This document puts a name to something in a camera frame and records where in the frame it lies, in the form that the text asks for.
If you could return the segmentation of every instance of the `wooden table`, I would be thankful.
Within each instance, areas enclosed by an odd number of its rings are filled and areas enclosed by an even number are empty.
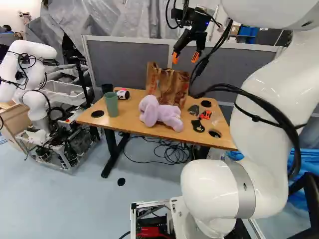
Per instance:
[[[178,133],[163,123],[157,123],[153,127],[146,127],[146,125],[139,119],[140,112],[138,108],[139,102],[145,96],[145,91],[136,89],[127,90],[130,92],[130,98],[128,100],[118,100],[119,116],[115,118],[108,116],[106,104],[102,98],[92,107],[84,111],[76,120],[78,123],[102,127],[105,130],[111,157],[102,172],[102,177],[107,177],[109,175],[119,154],[125,147],[125,144],[130,137],[130,133],[205,146],[206,153],[208,153],[211,147],[232,151],[237,150],[231,138],[226,119],[215,99],[194,99],[188,96],[185,106],[181,110],[181,119],[184,123],[184,130],[183,132]],[[210,101],[212,106],[210,108],[202,107],[200,103],[203,100]],[[203,133],[194,131],[191,124],[192,120],[197,119],[196,116],[190,115],[187,111],[187,109],[192,105],[199,105],[201,109],[207,109],[213,112],[210,120],[201,120],[202,125],[205,127],[205,132]],[[91,117],[91,113],[94,111],[104,111],[104,115],[100,118],[93,118]],[[115,130],[125,132],[121,142],[118,145],[116,145],[115,141]],[[221,135],[221,138],[212,137],[208,133],[210,130],[218,132]]]

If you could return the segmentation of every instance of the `blue cloth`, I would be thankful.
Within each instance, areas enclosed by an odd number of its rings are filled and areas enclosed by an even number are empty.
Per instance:
[[[14,33],[13,31],[6,31],[6,32],[2,32],[1,34],[8,34],[8,33]]]

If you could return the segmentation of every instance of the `gray partition wall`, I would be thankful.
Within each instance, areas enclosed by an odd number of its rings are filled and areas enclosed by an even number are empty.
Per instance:
[[[210,52],[211,49],[206,47],[205,52]],[[193,46],[185,47],[173,69],[191,72],[195,65],[191,62],[195,50]],[[241,87],[249,75],[271,62],[275,56],[276,52],[273,51],[220,48],[210,57],[201,76],[196,78],[191,92],[202,92],[217,83]],[[235,94],[228,92],[211,92],[206,96],[222,102],[234,102],[236,99]]]
[[[101,96],[99,87],[105,83],[145,89],[148,61],[155,61],[162,68],[172,67],[188,72],[194,68],[191,58],[196,50],[195,42],[183,49],[178,64],[173,65],[171,55],[176,40],[87,35],[83,35],[82,39],[97,96]],[[210,51],[212,46],[207,42],[205,52]],[[196,80],[194,90],[203,91],[220,82],[240,87],[251,73],[272,61],[281,51],[281,47],[275,46],[225,43],[210,58],[205,71]],[[211,93],[208,96],[227,103],[234,102],[236,98],[228,93]]]
[[[168,45],[87,41],[96,86],[111,83],[145,89],[147,62],[167,67]]]

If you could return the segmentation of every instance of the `red component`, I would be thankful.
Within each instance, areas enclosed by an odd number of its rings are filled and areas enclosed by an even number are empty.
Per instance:
[[[166,238],[171,239],[169,236],[160,233],[157,227],[142,227],[141,232],[136,234],[137,237],[143,238]]]
[[[202,119],[207,119],[209,120],[210,117],[211,117],[211,114],[212,112],[211,111],[204,111],[200,116],[199,118],[202,120]]]

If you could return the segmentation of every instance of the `orange object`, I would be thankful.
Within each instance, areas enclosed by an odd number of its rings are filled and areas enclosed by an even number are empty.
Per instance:
[[[210,117],[211,117],[211,114],[212,112],[211,111],[204,111],[200,116],[199,118],[202,120],[202,119],[207,119],[209,120]]]
[[[195,63],[199,59],[199,52],[195,51],[193,58],[191,59],[192,63]]]
[[[178,63],[178,58],[179,58],[179,56],[177,56],[177,53],[176,53],[176,52],[173,52],[172,62],[173,62],[174,64],[177,64],[177,63]]]

